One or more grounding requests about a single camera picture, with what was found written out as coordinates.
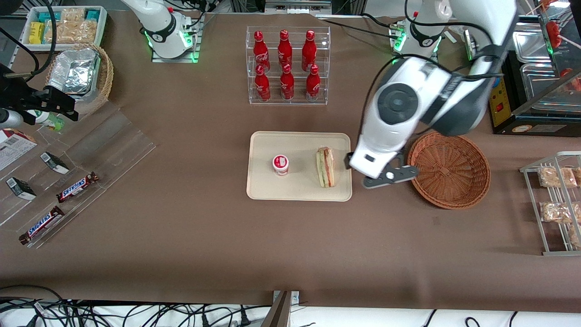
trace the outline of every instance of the snickers bar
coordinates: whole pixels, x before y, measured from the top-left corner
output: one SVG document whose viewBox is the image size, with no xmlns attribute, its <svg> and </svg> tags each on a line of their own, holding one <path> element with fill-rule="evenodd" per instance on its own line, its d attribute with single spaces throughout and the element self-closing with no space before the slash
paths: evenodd
<svg viewBox="0 0 581 327">
<path fill-rule="evenodd" d="M 71 185 L 68 189 L 57 194 L 56 198 L 59 200 L 59 203 L 63 203 L 67 199 L 77 195 L 78 193 L 86 189 L 89 185 L 95 183 L 98 180 L 99 177 L 95 175 L 95 172 L 91 172 L 90 174 L 83 177 L 83 179 L 79 180 L 77 183 Z"/>
<path fill-rule="evenodd" d="M 46 216 L 34 224 L 34 226 L 29 229 L 28 232 L 20 235 L 18 241 L 20 241 L 22 244 L 28 244 L 30 240 L 32 240 L 34 237 L 42 235 L 46 228 L 49 228 L 63 216 L 63 211 L 59 209 L 59 207 L 55 206 Z"/>
</svg>

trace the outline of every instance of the sandwich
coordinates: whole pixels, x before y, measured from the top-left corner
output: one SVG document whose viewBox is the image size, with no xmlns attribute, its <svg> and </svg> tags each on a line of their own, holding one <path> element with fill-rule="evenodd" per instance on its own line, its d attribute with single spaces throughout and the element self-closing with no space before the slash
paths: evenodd
<svg viewBox="0 0 581 327">
<path fill-rule="evenodd" d="M 319 148 L 317 151 L 317 172 L 319 175 L 319 183 L 321 187 L 335 186 L 335 161 L 333 160 L 333 152 L 330 148 Z"/>
</svg>

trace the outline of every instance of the coca-cola bottle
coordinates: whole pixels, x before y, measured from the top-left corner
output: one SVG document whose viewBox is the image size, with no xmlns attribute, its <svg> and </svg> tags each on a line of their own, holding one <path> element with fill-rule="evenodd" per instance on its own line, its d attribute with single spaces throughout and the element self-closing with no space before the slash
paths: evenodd
<svg viewBox="0 0 581 327">
<path fill-rule="evenodd" d="M 292 67 L 292 46 L 289 42 L 289 31 L 281 31 L 281 42 L 278 44 L 278 62 L 281 67 L 289 64 Z"/>
<path fill-rule="evenodd" d="M 281 96 L 290 100 L 295 96 L 295 77 L 292 76 L 291 66 L 287 63 L 282 67 Z"/>
<path fill-rule="evenodd" d="M 254 83 L 260 97 L 259 100 L 262 102 L 268 101 L 270 99 L 270 83 L 268 82 L 268 77 L 264 74 L 264 68 L 262 66 L 256 66 Z"/>
<path fill-rule="evenodd" d="M 256 64 L 264 68 L 264 72 L 270 70 L 270 61 L 268 60 L 268 47 L 264 43 L 261 31 L 254 32 L 254 58 Z"/>
<path fill-rule="evenodd" d="M 307 101 L 315 102 L 319 95 L 319 85 L 321 78 L 319 77 L 319 66 L 311 65 L 311 73 L 307 76 Z"/>
<path fill-rule="evenodd" d="M 305 72 L 311 69 L 311 65 L 315 63 L 317 57 L 317 45 L 315 44 L 315 32 L 308 30 L 307 39 L 303 45 L 303 62 L 301 67 Z"/>
</svg>

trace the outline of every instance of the wicker basket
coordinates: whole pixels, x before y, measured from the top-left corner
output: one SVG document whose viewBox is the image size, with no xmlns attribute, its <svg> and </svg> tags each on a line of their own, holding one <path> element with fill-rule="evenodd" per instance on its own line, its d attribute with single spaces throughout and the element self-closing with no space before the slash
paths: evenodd
<svg viewBox="0 0 581 327">
<path fill-rule="evenodd" d="M 467 209 L 490 187 L 490 166 L 480 149 L 464 136 L 432 132 L 410 149 L 408 164 L 419 169 L 412 184 L 426 200 L 445 209 Z"/>
<path fill-rule="evenodd" d="M 73 50 L 82 50 L 90 48 L 97 52 L 101 56 L 101 64 L 99 65 L 99 76 L 97 77 L 97 90 L 99 91 L 97 97 L 91 102 L 77 101 L 75 104 L 75 110 L 81 116 L 90 115 L 97 109 L 102 107 L 109 98 L 109 93 L 111 92 L 111 86 L 113 85 L 113 63 L 111 59 L 107 56 L 105 50 L 97 47 L 94 44 L 76 44 Z M 51 65 L 48 68 L 48 75 L 46 76 L 46 83 L 51 77 L 52 69 L 55 67 L 55 60 L 53 59 Z"/>
</svg>

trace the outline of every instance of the aluminum foil container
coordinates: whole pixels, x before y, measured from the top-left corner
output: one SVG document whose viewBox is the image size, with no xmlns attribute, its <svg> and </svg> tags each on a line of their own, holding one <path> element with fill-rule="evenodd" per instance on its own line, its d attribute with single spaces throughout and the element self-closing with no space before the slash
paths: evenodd
<svg viewBox="0 0 581 327">
<path fill-rule="evenodd" d="M 63 51 L 56 56 L 48 84 L 80 97 L 95 86 L 99 62 L 99 53 L 93 49 Z"/>
</svg>

